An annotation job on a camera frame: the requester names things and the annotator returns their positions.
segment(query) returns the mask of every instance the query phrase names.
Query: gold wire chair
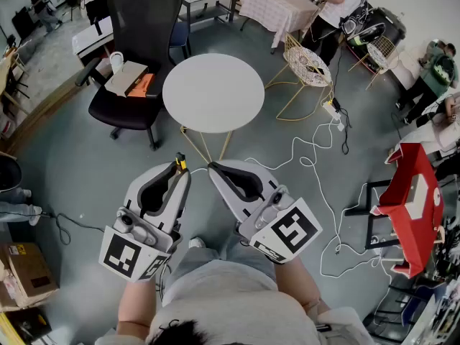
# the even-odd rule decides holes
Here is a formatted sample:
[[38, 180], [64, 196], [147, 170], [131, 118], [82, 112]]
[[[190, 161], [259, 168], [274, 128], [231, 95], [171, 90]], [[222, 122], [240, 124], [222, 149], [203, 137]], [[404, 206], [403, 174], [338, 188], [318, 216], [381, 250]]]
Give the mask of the gold wire chair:
[[[273, 79], [265, 86], [265, 89], [268, 89], [271, 86], [276, 84], [301, 84], [302, 87], [295, 93], [295, 95], [289, 100], [285, 107], [278, 113], [276, 119], [284, 121], [300, 121], [305, 120], [308, 117], [312, 116], [318, 109], [319, 104], [323, 101], [332, 101], [334, 98], [334, 88], [332, 86], [331, 72], [329, 71], [326, 64], [322, 59], [317, 56], [314, 52], [311, 52], [309, 49], [302, 47], [302, 45], [289, 33], [285, 35], [285, 52], [283, 57], [287, 61], [286, 66], [281, 69], [281, 71], [273, 77]], [[273, 82], [287, 67], [290, 67], [291, 71], [297, 76], [297, 82]], [[285, 119], [280, 118], [280, 115], [283, 111], [295, 100], [298, 94], [307, 86], [312, 87], [323, 87], [321, 95], [319, 96], [318, 102], [316, 103], [315, 109], [310, 112], [308, 115], [301, 117], [299, 119]], [[326, 88], [329, 87], [328, 94], [323, 97], [323, 93]]]
[[372, 83], [375, 81], [375, 78], [382, 72], [382, 70], [388, 70], [390, 63], [388, 62], [388, 57], [393, 54], [393, 51], [396, 50], [396, 46], [387, 39], [385, 36], [381, 36], [377, 38], [375, 41], [372, 41], [367, 44], [367, 54], [355, 65], [353, 65], [350, 69], [353, 70], [358, 64], [363, 63], [366, 58], [369, 56], [375, 61], [375, 63], [379, 66], [379, 69], [375, 72], [372, 76], [371, 83], [366, 87], [366, 91], [372, 86]]

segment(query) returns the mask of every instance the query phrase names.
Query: green shirt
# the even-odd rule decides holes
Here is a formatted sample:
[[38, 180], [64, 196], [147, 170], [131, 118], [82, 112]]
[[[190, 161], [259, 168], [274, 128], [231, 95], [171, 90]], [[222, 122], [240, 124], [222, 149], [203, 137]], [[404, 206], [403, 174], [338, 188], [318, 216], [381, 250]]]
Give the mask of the green shirt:
[[[426, 66], [425, 69], [423, 69], [422, 73], [420, 74], [420, 78], [423, 79], [423, 81], [427, 84], [428, 87], [430, 87], [430, 89], [437, 95], [437, 97], [440, 97], [449, 89], [450, 84], [441, 83], [438, 79], [436, 79], [436, 77], [433, 74], [433, 66], [440, 56], [450, 55], [444, 53], [444, 51], [439, 47], [433, 47], [431, 54], [433, 54], [433, 56], [429, 64]], [[454, 81], [457, 81], [458, 79], [459, 71], [457, 69], [457, 66], [454, 64]]]

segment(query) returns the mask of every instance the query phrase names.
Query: chair armrest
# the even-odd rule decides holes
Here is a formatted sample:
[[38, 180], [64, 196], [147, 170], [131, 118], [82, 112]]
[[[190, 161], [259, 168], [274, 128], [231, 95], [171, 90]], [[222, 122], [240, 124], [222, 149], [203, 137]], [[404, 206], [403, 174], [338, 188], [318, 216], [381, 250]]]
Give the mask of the chair armrest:
[[86, 67], [78, 74], [77, 79], [75, 80], [75, 85], [81, 87], [85, 82], [92, 77], [97, 83], [101, 86], [106, 84], [106, 78], [96, 70], [96, 66], [102, 61], [100, 57], [96, 57], [90, 61]]
[[160, 68], [160, 71], [157, 74], [155, 74], [155, 79], [153, 80], [153, 83], [147, 89], [147, 92], [145, 94], [147, 98], [156, 99], [156, 98], [161, 97], [161, 93], [163, 91], [163, 84], [165, 83], [167, 75], [170, 73], [170, 71], [173, 68], [174, 67], [172, 65], [171, 66], [163, 65]]

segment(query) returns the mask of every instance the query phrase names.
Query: white shoe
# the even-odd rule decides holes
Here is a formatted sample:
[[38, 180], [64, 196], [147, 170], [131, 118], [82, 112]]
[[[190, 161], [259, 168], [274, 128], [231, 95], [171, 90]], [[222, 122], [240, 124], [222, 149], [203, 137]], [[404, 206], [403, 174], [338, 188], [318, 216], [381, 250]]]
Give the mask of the white shoe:
[[202, 238], [193, 238], [188, 242], [188, 248], [206, 248]]
[[32, 216], [29, 220], [29, 224], [31, 226], [35, 226], [38, 224], [38, 220], [40, 220], [40, 217], [42, 216], [42, 208], [34, 206], [34, 216]]

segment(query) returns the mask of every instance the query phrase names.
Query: power strip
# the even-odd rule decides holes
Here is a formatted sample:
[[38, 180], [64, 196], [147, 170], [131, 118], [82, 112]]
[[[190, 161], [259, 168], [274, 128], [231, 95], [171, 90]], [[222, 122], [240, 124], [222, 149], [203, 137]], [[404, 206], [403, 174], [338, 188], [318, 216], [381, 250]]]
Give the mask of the power strip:
[[341, 132], [344, 130], [345, 126], [341, 122], [341, 115], [340, 113], [336, 110], [335, 107], [332, 106], [332, 100], [326, 101], [323, 103], [323, 108], [334, 118], [334, 120], [339, 120], [340, 124], [337, 126], [337, 129]]

